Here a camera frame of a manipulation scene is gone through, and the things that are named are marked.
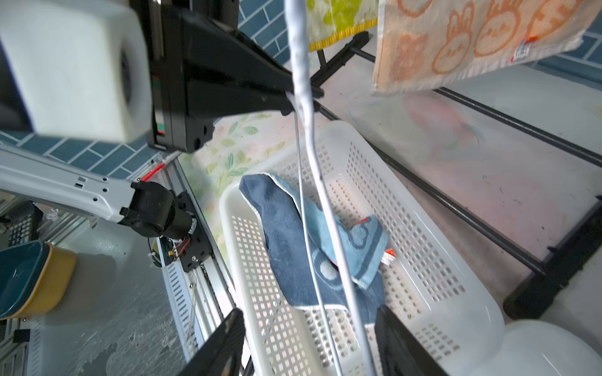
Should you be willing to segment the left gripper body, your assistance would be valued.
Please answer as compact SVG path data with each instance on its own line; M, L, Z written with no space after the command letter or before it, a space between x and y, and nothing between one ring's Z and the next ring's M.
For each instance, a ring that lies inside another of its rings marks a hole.
M194 100L188 85L197 78L193 65L183 57L182 16L176 15L175 24L165 23L163 9L206 17L216 13L215 3L131 1L129 6L138 15L148 48L154 113L147 142L161 151L191 154L213 138L215 120L191 111Z

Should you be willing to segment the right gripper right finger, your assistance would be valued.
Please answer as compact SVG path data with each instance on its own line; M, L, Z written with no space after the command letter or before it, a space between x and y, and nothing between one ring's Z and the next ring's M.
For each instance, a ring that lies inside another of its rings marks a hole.
M387 306L377 311L375 333L383 375L447 374Z

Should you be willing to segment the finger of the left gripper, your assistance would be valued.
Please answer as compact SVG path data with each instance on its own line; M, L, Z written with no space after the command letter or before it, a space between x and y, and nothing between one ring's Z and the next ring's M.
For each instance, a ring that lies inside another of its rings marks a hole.
M293 112L284 92L193 92L187 99L187 122L213 122L216 118L278 111Z
M183 11L183 61L187 96L208 86L294 91L293 73L252 39L187 9Z

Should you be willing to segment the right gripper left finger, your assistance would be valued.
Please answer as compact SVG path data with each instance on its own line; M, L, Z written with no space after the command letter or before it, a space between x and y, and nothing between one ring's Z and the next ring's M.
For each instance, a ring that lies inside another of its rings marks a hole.
M196 352L179 376L239 375L245 337L243 312L235 308Z

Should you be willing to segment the white wire hanger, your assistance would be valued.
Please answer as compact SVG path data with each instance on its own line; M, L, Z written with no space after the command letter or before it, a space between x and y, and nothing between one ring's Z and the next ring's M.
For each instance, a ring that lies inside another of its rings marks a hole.
M362 321L360 307L354 282L352 281L343 250L338 225L332 211L326 185L318 162L315 150L315 126L314 126L314 97L310 84L310 59L309 42L307 37L307 6L304 1L285 2L285 20L288 26L288 43L291 54L291 65L293 73L294 98L296 109L304 125L307 160L310 165L315 186L321 202L325 220L327 222L332 246L335 251L336 261L340 269L340 277L343 291L348 304L348 310L354 321L357 343L362 352L362 357L367 375L376 375L376 367L369 347L368 336Z

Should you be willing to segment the blue patterned towel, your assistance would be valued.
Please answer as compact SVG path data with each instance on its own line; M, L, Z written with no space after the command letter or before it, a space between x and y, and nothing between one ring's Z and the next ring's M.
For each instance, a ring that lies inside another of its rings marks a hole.
M349 305L324 212L282 178L244 176L239 190L259 216L271 269L288 304L299 310ZM362 323L376 322L385 303L380 264L389 236L376 216L347 228L335 218Z

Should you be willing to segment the orange patterned towel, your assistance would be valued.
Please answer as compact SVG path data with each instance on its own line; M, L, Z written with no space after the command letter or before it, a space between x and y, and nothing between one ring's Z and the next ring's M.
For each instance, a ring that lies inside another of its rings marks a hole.
M576 50L599 1L382 1L376 95L437 89Z

